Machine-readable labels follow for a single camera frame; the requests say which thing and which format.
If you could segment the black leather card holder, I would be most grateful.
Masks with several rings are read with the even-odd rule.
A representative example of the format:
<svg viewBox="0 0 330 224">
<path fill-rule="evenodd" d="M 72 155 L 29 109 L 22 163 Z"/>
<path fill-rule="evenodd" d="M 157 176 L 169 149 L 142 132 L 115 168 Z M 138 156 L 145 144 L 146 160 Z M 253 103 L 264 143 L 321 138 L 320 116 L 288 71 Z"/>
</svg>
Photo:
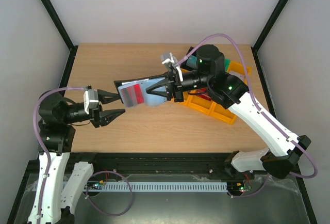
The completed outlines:
<svg viewBox="0 0 330 224">
<path fill-rule="evenodd" d="M 153 76 L 148 76 L 148 77 L 144 77 L 144 78 L 116 80 L 113 83 L 116 87 L 116 90 L 117 90 L 118 94 L 120 95 L 120 99 L 121 99 L 122 103 L 123 103 L 123 101 L 122 101 L 122 98 L 121 98 L 120 89 L 124 85 L 129 86 L 129 85 L 132 85 L 134 83 L 138 83 L 141 87 L 142 94 L 143 94 L 143 97 L 144 97 L 144 103 L 143 104 L 145 104 L 147 106 L 158 106 L 158 105 L 161 105 L 161 104 L 167 102 L 166 99 L 164 97 L 160 97 L 160 96 L 156 96 L 156 95 L 152 95 L 152 94 L 147 94 L 146 93 L 146 88 L 153 85 L 156 82 L 159 82 L 162 79 L 168 79 L 168 74 L 164 73 L 164 74 L 161 74 L 161 75 L 153 75 Z"/>
</svg>

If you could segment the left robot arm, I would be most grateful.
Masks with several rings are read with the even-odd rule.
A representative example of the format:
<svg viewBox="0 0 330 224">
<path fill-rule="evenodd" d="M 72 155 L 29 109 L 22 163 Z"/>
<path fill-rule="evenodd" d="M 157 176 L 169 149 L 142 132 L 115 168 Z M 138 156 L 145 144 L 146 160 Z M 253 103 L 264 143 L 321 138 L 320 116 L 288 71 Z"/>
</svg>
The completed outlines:
<svg viewBox="0 0 330 224">
<path fill-rule="evenodd" d="M 125 110 L 103 110 L 102 106 L 119 99 L 117 93 L 91 86 L 57 88 L 39 97 L 32 115 L 40 146 L 39 177 L 28 223 L 74 223 L 80 194 L 94 172 L 91 158 L 78 161 L 63 184 L 74 125 L 89 121 L 95 128 L 107 126 Z"/>
</svg>

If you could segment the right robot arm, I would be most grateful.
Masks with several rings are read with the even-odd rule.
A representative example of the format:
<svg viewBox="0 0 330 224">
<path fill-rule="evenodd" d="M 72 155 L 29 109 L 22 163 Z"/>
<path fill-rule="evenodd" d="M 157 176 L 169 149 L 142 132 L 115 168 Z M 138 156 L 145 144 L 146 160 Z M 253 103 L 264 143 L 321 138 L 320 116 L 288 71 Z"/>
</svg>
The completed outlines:
<svg viewBox="0 0 330 224">
<path fill-rule="evenodd" d="M 211 100 L 243 120 L 268 146 L 253 152 L 233 152 L 225 161 L 225 173 L 234 179 L 246 171 L 266 171 L 283 179 L 293 169 L 311 140 L 289 131 L 257 102 L 247 80 L 225 70 L 225 57 L 211 44 L 196 46 L 195 70 L 183 73 L 172 53 L 164 53 L 161 62 L 168 72 L 164 79 L 149 86 L 146 93 L 182 102 L 184 92 L 195 94 L 205 90 Z"/>
</svg>

